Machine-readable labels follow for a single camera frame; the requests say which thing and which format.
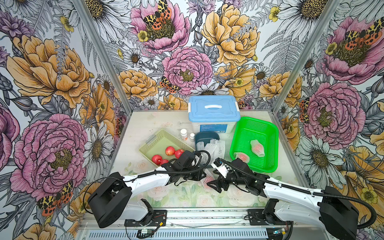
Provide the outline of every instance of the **black mounting bracket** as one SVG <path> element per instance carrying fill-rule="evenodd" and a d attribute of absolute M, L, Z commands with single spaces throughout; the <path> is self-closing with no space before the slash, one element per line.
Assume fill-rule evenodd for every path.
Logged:
<path fill-rule="evenodd" d="M 167 210 L 154 210 L 153 217 L 151 219 L 154 219 L 155 221 L 150 221 L 149 224 L 146 225 L 146 227 L 157 227 L 160 223 L 163 223 L 161 227 L 164 227 L 166 225 L 167 221 Z M 126 227 L 142 227 L 143 225 L 140 223 L 140 221 L 136 221 L 133 219 L 126 219 L 124 222 L 124 226 Z"/>
<path fill-rule="evenodd" d="M 264 209 L 248 209 L 248 219 L 246 220 L 249 220 L 249 224 L 251 226 L 272 225 L 266 221 L 263 211 Z M 273 225 L 286 225 L 286 223 L 282 221 L 275 221 L 275 224 Z"/>

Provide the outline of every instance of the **floral wallpaper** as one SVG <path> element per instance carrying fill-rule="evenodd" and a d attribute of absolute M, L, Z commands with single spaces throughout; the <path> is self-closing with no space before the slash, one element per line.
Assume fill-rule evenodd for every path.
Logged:
<path fill-rule="evenodd" d="M 371 204 L 357 239 L 384 239 L 384 14 L 378 0 L 344 0 L 308 56 L 277 117 L 312 187 Z M 282 82 L 269 80 L 260 92 Z M 359 204 L 359 222 L 370 212 Z"/>
<path fill-rule="evenodd" d="M 79 18 L 68 7 L 65 0 L 0 0 L 4 239 L 75 239 L 84 191 L 109 174 L 127 122 L 110 76 L 82 25 L 70 23 Z"/>
<path fill-rule="evenodd" d="M 65 17 L 83 28 L 72 1 L 63 0 Z M 233 95 L 242 109 L 267 109 L 327 1 L 85 3 L 133 109 L 186 109 L 193 95 Z M 291 106 L 300 88 L 298 79 Z"/>

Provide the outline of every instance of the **white foam mesh sleeve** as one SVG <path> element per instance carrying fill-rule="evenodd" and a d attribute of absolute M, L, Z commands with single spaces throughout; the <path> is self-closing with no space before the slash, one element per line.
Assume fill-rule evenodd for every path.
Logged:
<path fill-rule="evenodd" d="M 215 157 L 215 149 L 216 149 L 216 145 L 212 144 L 212 143 L 207 143 L 207 145 L 205 146 L 204 150 L 209 152 L 209 155 L 211 156 L 211 160 L 210 162 L 212 161 L 212 159 L 214 159 Z M 203 159 L 201 160 L 201 163 L 204 164 L 207 162 L 208 160 L 208 155 L 205 154 L 205 153 L 202 153 L 203 155 Z"/>
<path fill-rule="evenodd" d="M 211 159 L 211 163 L 218 157 L 221 159 L 224 159 L 224 154 L 225 154 L 225 141 L 217 140 L 216 149 L 215 149 L 215 158 Z"/>
<path fill-rule="evenodd" d="M 205 174 L 206 174 L 207 176 L 206 176 L 205 178 L 201 179 L 200 182 L 203 184 L 203 187 L 204 187 L 205 189 L 211 189 L 211 187 L 209 187 L 209 186 L 207 185 L 207 183 L 210 182 L 210 181 L 215 180 L 215 179 L 214 179 L 214 176 L 213 176 L 212 173 L 211 173 L 208 169 L 206 169 L 206 168 L 205 168 L 203 171 L 205 172 Z"/>
<path fill-rule="evenodd" d="M 204 150 L 204 142 L 198 142 L 197 144 L 196 144 L 196 150 L 197 151 L 201 151 L 201 150 Z"/>
<path fill-rule="evenodd" d="M 251 141 L 251 148 L 252 148 L 252 152 L 256 154 L 258 157 L 265 156 L 263 145 L 261 145 L 261 143 L 259 143 L 259 141 L 257 141 L 256 139 Z"/>
<path fill-rule="evenodd" d="M 249 156 L 243 152 L 234 152 L 233 156 L 235 158 L 240 158 L 240 160 L 245 163 L 249 163 L 249 160 L 250 160 Z"/>

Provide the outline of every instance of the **table surface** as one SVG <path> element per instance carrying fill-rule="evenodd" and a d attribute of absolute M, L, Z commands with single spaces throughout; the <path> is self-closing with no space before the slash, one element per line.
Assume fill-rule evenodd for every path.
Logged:
<path fill-rule="evenodd" d="M 241 111 L 241 116 L 261 119 L 271 122 L 268 111 Z M 146 139 L 164 128 L 167 132 L 181 140 L 180 130 L 185 128 L 188 135 L 192 132 L 192 123 L 188 120 L 187 111 L 140 111 L 133 112 L 116 159 L 111 168 L 112 172 L 121 175 L 134 175 L 155 169 L 157 166 L 148 161 L 139 148 L 145 144 Z M 225 159 L 231 159 L 231 147 L 235 129 L 228 134 L 220 134 L 220 139 L 225 141 Z M 184 141 L 195 149 L 194 141 Z M 298 185 L 297 178 L 292 170 L 287 154 L 279 139 L 278 168 L 273 173 L 268 173 L 283 182 Z M 169 184 L 156 187 L 143 192 L 136 199 L 146 199 L 152 207 L 263 207 L 267 199 L 260 196 L 240 191 L 235 186 L 230 186 L 228 191 L 220 194 L 213 189 L 205 189 L 201 182 L 187 181 L 175 186 Z"/>

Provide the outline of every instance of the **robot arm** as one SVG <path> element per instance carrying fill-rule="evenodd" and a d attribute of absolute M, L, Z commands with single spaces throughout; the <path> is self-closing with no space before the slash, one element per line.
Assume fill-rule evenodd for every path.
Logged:
<path fill-rule="evenodd" d="M 228 164 L 237 170 L 231 170 Z M 341 240 L 356 238 L 359 211 L 348 200 L 320 196 L 341 195 L 333 187 L 327 186 L 325 190 L 311 189 L 284 183 L 268 175 L 254 174 L 240 159 L 231 163 L 216 159 L 212 167 L 219 177 L 207 185 L 216 191 L 228 190 L 230 184 L 245 185 L 250 193 L 270 198 L 262 216 L 258 216 L 268 223 L 302 222 L 326 229 Z"/>
<path fill-rule="evenodd" d="M 203 168 L 208 165 L 209 159 L 204 166 L 198 167 L 200 161 L 196 156 L 200 157 L 201 153 L 185 151 L 179 159 L 173 159 L 173 163 L 171 161 L 155 171 L 140 175 L 122 177 L 118 172 L 112 173 L 88 199 L 99 227 L 107 227 L 119 218 L 133 219 L 143 226 L 150 223 L 154 211 L 149 203 L 145 199 L 132 201 L 130 198 L 154 187 L 176 183 L 180 178 L 203 179 L 206 177 Z M 227 191 L 231 184 L 244 185 L 251 194 L 269 197 L 259 218 L 270 224 L 303 222 L 324 228 L 341 240 L 356 238 L 359 211 L 335 188 L 310 189 L 280 182 L 267 175 L 253 173 L 240 159 L 229 163 L 217 158 L 212 167 L 218 179 L 207 185 L 216 191 Z M 370 210 L 372 217 L 369 222 L 372 224 L 376 213 L 373 208 Z"/>

